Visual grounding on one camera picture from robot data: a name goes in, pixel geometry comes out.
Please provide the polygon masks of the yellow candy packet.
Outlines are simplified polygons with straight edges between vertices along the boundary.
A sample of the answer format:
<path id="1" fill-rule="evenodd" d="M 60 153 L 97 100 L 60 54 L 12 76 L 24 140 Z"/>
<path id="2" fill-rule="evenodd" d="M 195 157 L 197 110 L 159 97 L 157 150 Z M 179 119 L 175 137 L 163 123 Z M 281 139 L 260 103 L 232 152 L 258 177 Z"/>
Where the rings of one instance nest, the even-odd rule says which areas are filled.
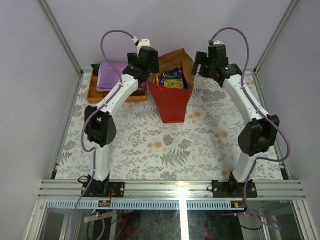
<path id="1" fill-rule="evenodd" d="M 165 88 L 184 88 L 184 80 L 183 79 L 175 79 L 175 78 L 160 78 L 159 85 Z"/>

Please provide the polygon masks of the red paper bag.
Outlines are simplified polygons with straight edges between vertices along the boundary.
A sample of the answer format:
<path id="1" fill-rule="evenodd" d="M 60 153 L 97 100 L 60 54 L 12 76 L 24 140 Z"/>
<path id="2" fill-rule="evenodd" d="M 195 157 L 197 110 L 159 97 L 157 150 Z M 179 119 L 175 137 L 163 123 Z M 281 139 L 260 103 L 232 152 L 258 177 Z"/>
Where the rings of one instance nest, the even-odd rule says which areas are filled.
<path id="1" fill-rule="evenodd" d="M 159 73 L 151 74 L 147 80 L 147 85 L 160 118 L 165 124 L 183 123 L 187 104 L 194 88 L 195 76 L 192 75 L 194 61 L 184 48 L 180 48 L 160 56 L 158 62 Z M 157 77 L 175 68 L 182 68 L 187 88 L 168 88 L 154 83 Z"/>

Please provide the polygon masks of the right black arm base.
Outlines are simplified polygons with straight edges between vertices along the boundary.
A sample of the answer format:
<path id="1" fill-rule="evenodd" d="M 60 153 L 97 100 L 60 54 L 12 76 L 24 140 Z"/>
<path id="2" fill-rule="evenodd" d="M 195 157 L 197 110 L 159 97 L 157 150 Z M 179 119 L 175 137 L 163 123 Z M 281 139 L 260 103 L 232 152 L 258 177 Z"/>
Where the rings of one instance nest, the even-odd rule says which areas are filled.
<path id="1" fill-rule="evenodd" d="M 231 173 L 227 181 L 212 180 L 212 194 L 214 198 L 242 198 L 246 190 L 247 198 L 257 198 L 257 188 L 250 179 L 245 188 L 245 182 L 237 182 Z"/>

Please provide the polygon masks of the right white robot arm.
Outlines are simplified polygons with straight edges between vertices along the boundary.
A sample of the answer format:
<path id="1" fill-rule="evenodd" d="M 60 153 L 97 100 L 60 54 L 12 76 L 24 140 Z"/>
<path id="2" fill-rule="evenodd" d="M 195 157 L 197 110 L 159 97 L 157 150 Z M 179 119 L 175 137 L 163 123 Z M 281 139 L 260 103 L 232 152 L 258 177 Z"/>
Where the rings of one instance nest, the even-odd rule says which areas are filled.
<path id="1" fill-rule="evenodd" d="M 237 138 L 240 155 L 230 176 L 234 181 L 227 188 L 231 196 L 240 197 L 246 191 L 244 182 L 251 174 L 255 158 L 274 145 L 280 119 L 270 115 L 247 89 L 243 72 L 237 64 L 229 63 L 222 42 L 209 45 L 207 52 L 197 51 L 191 73 L 215 80 L 233 99 L 242 116 L 244 128 Z"/>

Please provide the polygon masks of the purple candy packet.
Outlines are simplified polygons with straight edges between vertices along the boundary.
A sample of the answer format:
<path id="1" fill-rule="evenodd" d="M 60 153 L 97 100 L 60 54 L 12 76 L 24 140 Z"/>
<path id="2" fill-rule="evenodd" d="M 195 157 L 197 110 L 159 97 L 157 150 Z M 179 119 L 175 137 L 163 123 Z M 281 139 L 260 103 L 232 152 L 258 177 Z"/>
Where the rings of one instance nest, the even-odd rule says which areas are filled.
<path id="1" fill-rule="evenodd" d="M 176 67 L 170 71 L 164 72 L 162 77 L 165 79 L 183 79 L 184 73 L 181 67 Z"/>

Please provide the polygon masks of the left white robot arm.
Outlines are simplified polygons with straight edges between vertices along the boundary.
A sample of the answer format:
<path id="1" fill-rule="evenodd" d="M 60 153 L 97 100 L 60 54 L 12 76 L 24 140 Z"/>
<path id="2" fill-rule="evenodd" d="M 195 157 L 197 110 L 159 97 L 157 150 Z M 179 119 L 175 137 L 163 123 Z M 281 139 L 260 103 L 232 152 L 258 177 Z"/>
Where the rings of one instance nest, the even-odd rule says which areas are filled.
<path id="1" fill-rule="evenodd" d="M 122 71 L 119 81 L 112 90 L 95 106 L 87 106 L 84 111 L 84 125 L 81 131 L 81 146 L 92 153 L 91 178 L 96 180 L 92 191 L 98 197 L 105 197 L 110 190 L 104 182 L 108 169 L 110 144 L 117 134 L 114 115 L 150 74 L 159 72 L 158 51 L 149 45 L 137 47 L 136 53 L 128 53 L 128 66 Z"/>

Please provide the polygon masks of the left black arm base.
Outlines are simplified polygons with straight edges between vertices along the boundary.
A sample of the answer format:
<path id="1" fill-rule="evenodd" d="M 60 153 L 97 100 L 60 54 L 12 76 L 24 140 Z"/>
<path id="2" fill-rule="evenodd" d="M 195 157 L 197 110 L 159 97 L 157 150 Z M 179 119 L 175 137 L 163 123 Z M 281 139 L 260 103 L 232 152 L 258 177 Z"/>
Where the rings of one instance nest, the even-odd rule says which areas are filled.
<path id="1" fill-rule="evenodd" d="M 82 175 L 77 179 L 82 184 L 83 192 L 90 183 L 88 189 L 84 193 L 84 197 L 104 197 L 104 198 L 122 198 L 125 192 L 125 183 L 121 181 L 110 181 L 109 176 L 103 180 L 95 180 L 90 175 Z"/>

